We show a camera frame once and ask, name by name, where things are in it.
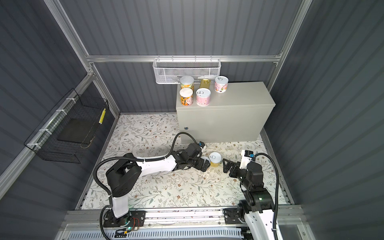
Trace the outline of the pink ring-pull can front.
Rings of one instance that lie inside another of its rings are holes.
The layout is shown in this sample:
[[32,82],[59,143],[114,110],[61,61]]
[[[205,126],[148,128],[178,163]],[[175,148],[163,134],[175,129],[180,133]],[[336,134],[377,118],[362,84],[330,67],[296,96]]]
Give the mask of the pink ring-pull can front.
[[196,92],[196,102],[198,106],[206,107],[210,104],[211,91],[207,88],[200,88]]

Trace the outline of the orange label plastic-lid can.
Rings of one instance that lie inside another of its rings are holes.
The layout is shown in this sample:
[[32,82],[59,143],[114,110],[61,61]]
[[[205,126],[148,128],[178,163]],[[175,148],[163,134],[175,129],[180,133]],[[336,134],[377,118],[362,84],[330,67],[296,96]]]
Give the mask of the orange label plastic-lid can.
[[182,88],[179,92],[182,106],[191,106],[193,104],[193,90],[191,88]]

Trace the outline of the gold rectangular tin can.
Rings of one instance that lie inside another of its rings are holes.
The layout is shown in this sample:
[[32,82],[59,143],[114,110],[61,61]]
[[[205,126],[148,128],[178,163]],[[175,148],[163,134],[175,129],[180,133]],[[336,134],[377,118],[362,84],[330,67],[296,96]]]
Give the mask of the gold rectangular tin can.
[[202,79],[200,82],[200,89],[209,89],[211,84],[211,80],[209,79]]

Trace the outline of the pink label can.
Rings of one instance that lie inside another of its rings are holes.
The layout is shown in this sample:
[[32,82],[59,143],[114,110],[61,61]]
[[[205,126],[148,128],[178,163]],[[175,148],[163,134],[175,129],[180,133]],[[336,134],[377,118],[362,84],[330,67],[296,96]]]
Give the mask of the pink label can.
[[229,79],[225,76],[218,76],[215,78],[215,91],[217,93],[224,93],[227,91]]

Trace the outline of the green yellow plastic-lid can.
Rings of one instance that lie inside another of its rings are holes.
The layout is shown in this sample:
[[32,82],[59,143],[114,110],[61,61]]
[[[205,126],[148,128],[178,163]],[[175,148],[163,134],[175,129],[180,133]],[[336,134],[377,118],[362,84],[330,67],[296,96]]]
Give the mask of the green yellow plastic-lid can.
[[192,76],[182,76],[180,78],[181,89],[189,88],[194,90],[195,80]]

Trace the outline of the salmon label can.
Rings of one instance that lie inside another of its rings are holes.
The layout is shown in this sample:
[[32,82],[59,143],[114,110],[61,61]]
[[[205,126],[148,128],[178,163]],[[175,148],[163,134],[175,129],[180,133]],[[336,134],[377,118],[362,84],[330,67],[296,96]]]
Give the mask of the salmon label can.
[[202,156],[201,158],[202,158],[203,160],[205,160],[205,161],[210,162],[210,159],[209,159],[208,157],[206,157],[206,156]]

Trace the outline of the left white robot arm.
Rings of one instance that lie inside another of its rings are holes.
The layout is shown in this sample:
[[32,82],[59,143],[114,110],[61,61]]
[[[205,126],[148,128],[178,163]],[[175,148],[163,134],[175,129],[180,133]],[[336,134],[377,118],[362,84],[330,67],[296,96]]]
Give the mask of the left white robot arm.
[[121,218],[129,212],[128,194],[141,177],[169,173],[194,168],[206,172],[210,161],[202,158],[205,144],[189,144],[185,150],[171,151],[167,157],[156,159],[138,159],[126,154],[106,172],[107,183],[111,189],[112,212],[115,218]]

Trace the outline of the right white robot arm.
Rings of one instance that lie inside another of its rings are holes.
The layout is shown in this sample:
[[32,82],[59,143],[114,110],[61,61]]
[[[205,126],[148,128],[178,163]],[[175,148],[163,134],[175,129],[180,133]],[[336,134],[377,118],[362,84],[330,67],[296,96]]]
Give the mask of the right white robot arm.
[[273,200],[264,187],[262,166],[250,161],[245,168],[240,162],[223,160],[223,171],[240,182],[245,196],[236,208],[223,209],[227,225],[246,224],[250,230],[246,240],[277,240],[279,228],[277,223],[278,197]]

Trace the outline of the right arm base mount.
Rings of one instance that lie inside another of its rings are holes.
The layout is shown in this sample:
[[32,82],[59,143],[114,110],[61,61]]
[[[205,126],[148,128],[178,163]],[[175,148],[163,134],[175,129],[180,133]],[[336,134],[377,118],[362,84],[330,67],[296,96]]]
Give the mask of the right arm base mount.
[[246,224],[245,213],[243,210],[237,208],[225,208],[223,209],[223,214],[225,218],[225,223],[227,225],[233,224]]

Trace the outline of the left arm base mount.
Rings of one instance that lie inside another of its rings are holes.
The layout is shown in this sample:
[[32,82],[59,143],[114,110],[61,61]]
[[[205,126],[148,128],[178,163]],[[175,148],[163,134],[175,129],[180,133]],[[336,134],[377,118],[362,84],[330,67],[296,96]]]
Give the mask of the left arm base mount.
[[142,227],[146,218],[146,211],[129,211],[120,218],[116,218],[112,210],[108,210],[103,216],[105,228]]

